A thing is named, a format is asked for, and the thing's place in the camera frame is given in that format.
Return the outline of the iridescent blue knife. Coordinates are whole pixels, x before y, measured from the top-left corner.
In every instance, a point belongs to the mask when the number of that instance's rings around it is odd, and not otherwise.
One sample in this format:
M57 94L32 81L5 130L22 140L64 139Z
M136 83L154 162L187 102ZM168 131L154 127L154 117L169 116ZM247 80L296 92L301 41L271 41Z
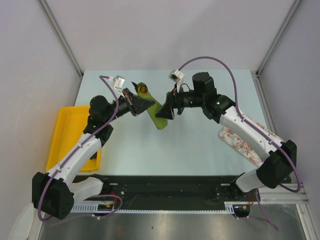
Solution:
M135 83L135 82L133 82L133 81L132 81L131 83L132 83L132 85L133 85L134 89L135 89L135 90L137 90L137 88L138 88L138 84L137 84L137 83Z

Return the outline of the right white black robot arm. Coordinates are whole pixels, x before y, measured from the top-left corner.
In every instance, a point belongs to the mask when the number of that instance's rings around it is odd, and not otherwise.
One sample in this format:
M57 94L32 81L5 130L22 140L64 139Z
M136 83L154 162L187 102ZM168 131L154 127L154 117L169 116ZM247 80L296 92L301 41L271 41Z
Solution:
M242 201L253 189L263 186L274 189L279 186L296 167L297 145L292 140L284 141L267 132L240 111L229 97L218 94L214 79L208 72L194 74L193 89L189 91L182 89L184 76L179 70L169 74L175 85L166 94L165 103L156 117L173 120L174 110L181 115L184 108L201 108L209 120L232 130L254 150L262 160L262 165L231 182L230 194L235 200Z

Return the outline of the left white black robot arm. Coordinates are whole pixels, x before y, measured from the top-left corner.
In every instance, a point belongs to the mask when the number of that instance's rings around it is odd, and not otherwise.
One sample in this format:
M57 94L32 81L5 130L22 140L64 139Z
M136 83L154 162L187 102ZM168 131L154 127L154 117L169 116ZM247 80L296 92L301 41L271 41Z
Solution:
M68 154L46 173L37 172L32 178L32 203L40 221L49 218L64 219L73 206L89 198L105 200L111 188L106 177L94 174L74 182L86 162L109 140L113 127L110 123L130 113L138 116L153 106L155 101L132 93L128 88L120 97L108 102L102 95L93 97L89 104L87 125L78 142Z

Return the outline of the yellow plastic tray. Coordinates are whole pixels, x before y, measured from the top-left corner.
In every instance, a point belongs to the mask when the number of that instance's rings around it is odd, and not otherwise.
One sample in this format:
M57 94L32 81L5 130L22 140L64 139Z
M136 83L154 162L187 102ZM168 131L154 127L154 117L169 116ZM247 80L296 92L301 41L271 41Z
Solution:
M89 116L89 106L62 107L57 115L46 170L53 168L78 142Z

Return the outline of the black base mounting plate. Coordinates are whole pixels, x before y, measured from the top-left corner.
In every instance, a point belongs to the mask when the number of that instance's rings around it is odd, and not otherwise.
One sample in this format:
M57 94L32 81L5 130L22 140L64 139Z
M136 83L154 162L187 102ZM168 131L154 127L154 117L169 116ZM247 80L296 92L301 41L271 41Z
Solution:
M171 206L186 207L188 204L218 202L245 202L251 204L260 196L251 190L248 193L237 192L231 183L234 175L211 176L121 176L108 175L108 182L97 201L111 201L107 194L115 194L123 201L122 206L130 208L160 208Z

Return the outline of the floral patterned tray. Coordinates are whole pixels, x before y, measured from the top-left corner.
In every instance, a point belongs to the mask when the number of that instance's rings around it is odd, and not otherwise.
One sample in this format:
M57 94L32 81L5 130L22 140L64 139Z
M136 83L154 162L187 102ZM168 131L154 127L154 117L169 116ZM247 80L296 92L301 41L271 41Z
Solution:
M264 163L264 160L259 157L255 150L230 128L224 126L218 136L227 145L231 146L239 154L252 162L256 167L260 167Z

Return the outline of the right aluminium corner post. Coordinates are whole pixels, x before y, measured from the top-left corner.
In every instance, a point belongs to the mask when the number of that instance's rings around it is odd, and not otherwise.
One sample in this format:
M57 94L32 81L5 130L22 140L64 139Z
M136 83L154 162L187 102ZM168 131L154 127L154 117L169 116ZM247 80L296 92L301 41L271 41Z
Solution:
M278 28L267 52L265 53L264 57L262 58L262 61L260 62L257 70L255 71L256 76L259 78L264 71L266 65L270 61L272 55L274 54L277 46L281 42L283 36L285 35L286 30L289 28L291 22L293 21L295 15L297 14L299 8L301 7L304 0L294 0L287 11L282 23L280 24L280 27Z

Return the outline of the aluminium corner post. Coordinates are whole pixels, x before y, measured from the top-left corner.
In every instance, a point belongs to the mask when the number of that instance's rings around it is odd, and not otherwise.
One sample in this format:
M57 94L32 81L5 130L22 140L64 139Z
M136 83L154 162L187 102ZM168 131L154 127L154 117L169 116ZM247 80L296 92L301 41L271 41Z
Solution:
M50 27L52 28L53 33L55 34L60 46L62 47L64 53L66 54L67 58L69 59L73 69L77 73L80 79L83 78L84 73L81 70L81 67L72 51L72 48L70 47L63 31L60 28L60 25L54 16L53 11L51 10L48 2L46 0L37 0L36 1L39 4L39 7L41 8L45 18L47 19Z
M259 78L264 71L266 65L270 61L272 55L274 54L277 46L281 42L283 36L285 35L286 30L289 28L291 22L293 21L295 15L297 14L299 8L301 7L304 0L294 0L287 11L282 23L280 24L280 27L278 28L267 52L265 53L264 57L262 58L262 61L260 62L257 70L255 71L256 76Z

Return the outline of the left aluminium corner post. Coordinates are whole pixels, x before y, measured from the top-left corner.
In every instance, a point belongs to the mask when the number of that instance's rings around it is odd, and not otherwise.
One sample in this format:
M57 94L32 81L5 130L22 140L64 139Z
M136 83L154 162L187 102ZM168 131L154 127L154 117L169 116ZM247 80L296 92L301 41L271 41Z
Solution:
M39 7L41 8L45 18L47 19L50 27L52 28L53 33L55 34L60 46L62 47L64 53L66 54L67 58L69 59L73 69L77 73L80 79L83 78L84 73L81 70L81 67L72 51L72 48L70 47L63 31L60 28L60 25L54 16L53 11L51 10L48 2L46 0L37 0L36 1L39 4Z

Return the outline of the aluminium frame rail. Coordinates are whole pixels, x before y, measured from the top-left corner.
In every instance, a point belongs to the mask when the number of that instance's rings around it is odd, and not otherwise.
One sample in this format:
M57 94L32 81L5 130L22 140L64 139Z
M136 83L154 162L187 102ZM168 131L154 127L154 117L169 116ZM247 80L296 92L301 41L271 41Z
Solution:
M40 240L317 240L320 230L304 190L255 191L259 199L234 214L116 213L122 200L106 202L108 214L70 213L41 225Z

